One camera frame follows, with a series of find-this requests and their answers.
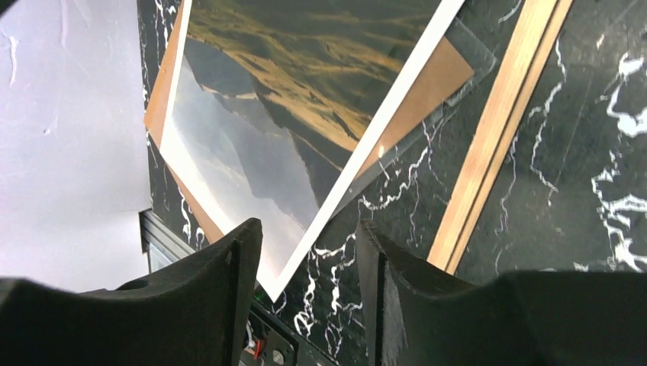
mountain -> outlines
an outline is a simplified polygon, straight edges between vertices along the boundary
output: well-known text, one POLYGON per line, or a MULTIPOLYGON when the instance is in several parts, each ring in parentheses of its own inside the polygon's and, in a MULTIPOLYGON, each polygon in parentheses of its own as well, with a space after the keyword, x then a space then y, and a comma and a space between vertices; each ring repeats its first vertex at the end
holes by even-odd
POLYGON ((194 0, 188 37, 246 69, 274 121, 285 111, 281 123, 308 144, 323 145, 313 133, 352 152, 438 3, 194 0))

wooden strip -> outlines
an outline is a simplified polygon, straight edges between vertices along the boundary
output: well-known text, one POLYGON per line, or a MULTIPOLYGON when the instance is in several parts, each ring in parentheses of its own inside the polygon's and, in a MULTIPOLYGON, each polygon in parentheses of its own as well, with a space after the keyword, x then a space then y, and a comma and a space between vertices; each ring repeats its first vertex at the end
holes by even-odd
POLYGON ((444 271, 503 135, 557 0, 527 0, 472 140, 427 261, 444 271))
POLYGON ((546 33, 544 34, 544 38, 539 45, 539 50, 537 51, 533 64, 530 67, 526 82, 523 84, 520 96, 514 105, 510 121, 506 126, 504 135, 499 141, 490 169, 486 173, 485 180, 483 181, 481 190, 478 192, 478 196, 476 197, 476 201, 474 202, 474 207, 472 208, 469 218, 465 223, 465 228, 461 233, 456 250, 454 251, 452 259, 449 261, 449 266, 446 271, 451 275, 456 272, 456 269, 459 266, 463 252, 465 252, 465 248, 467 248, 469 238, 472 236, 472 232, 474 231, 478 218, 481 216, 483 206, 490 195, 494 180, 498 175, 501 164, 503 163, 521 118, 523 117, 523 112, 526 110, 530 97, 535 90, 542 70, 546 65, 546 61, 548 61, 550 53, 552 52, 553 44, 555 44, 555 40, 557 40, 559 31, 562 29, 562 24, 564 24, 564 20, 566 19, 566 15, 568 14, 568 10, 571 8, 572 3, 573 0, 559 0, 559 3, 555 8, 555 13, 552 16, 549 26, 546 29, 546 33))

black marble surface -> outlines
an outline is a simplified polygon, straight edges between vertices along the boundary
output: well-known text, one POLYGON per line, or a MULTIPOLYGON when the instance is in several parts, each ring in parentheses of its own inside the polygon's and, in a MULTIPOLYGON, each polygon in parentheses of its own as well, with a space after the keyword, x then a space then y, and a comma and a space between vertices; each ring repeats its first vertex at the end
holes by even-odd
MULTIPOLYGON (((147 98, 177 2, 139 3, 147 98)), ((517 0, 468 0, 459 18, 501 59, 519 12, 517 0)), ((645 268, 646 14, 647 0, 574 3, 458 277, 480 284, 515 268, 645 268)), ((426 257, 496 71, 330 221, 277 303, 262 301, 339 364, 367 364, 357 220, 372 218, 426 257)), ((150 154, 153 209, 199 249, 195 218, 154 146, 150 154)))

screw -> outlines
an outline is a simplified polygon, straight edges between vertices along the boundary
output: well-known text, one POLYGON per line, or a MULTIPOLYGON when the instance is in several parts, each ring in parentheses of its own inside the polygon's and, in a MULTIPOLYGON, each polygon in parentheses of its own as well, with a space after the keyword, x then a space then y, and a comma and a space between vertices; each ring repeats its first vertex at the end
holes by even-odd
POLYGON ((278 349, 275 349, 274 351, 272 351, 272 360, 274 361, 275 364, 285 363, 285 358, 283 357, 283 354, 278 349))

